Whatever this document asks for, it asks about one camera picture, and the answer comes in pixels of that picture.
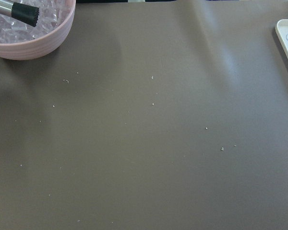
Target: black object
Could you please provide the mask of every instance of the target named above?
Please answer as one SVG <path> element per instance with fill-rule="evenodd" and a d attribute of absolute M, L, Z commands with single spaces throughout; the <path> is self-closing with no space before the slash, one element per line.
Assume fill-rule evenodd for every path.
<path fill-rule="evenodd" d="M 12 18 L 36 27 L 39 8 L 14 2 L 12 7 Z"/>

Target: bowl rim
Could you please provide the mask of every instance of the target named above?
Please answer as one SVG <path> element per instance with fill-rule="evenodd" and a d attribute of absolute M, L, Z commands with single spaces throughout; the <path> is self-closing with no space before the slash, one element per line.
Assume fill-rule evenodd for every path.
<path fill-rule="evenodd" d="M 33 39 L 33 40 L 30 40 L 30 41 L 25 41 L 25 42 L 16 42 L 16 43 L 0 43 L 0 46 L 18 46 L 18 45 L 26 45 L 26 44 L 30 44 L 30 43 L 34 43 L 34 42 L 38 42 L 39 40 L 41 39 L 44 39 L 48 36 L 51 36 L 52 34 L 54 34 L 57 30 L 59 30 L 61 27 L 63 27 L 67 21 L 71 18 L 74 10 L 76 8 L 76 0 L 72 0 L 72 8 L 71 8 L 71 11 L 69 12 L 69 14 L 67 15 L 67 17 L 65 18 L 65 20 L 63 21 L 63 23 L 61 25 L 59 25 L 57 28 L 55 28 L 53 31 L 51 31 L 50 33 L 48 34 L 45 34 L 37 39 Z"/>

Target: brush handle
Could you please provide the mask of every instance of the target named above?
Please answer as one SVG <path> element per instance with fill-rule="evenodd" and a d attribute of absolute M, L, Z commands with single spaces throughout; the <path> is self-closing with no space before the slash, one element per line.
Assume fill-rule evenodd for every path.
<path fill-rule="evenodd" d="M 9 0 L 0 0 L 0 14 L 11 17 L 13 4 L 14 2 Z"/>

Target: pink bowl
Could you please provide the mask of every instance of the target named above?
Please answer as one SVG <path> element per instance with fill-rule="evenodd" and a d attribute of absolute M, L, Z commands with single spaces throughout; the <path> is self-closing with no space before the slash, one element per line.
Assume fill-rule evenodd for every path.
<path fill-rule="evenodd" d="M 59 27 L 32 41 L 0 44 L 0 57 L 12 60 L 29 60 L 47 55 L 58 48 L 71 30 L 76 0 L 66 0 L 66 5 L 71 7 L 71 11 Z"/>

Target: gray surface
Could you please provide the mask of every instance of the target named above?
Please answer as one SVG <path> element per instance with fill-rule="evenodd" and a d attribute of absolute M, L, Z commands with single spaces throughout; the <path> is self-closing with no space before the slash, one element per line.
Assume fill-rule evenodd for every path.
<path fill-rule="evenodd" d="M 283 18 L 77 5 L 59 49 L 0 58 L 0 230 L 288 230 Z"/>

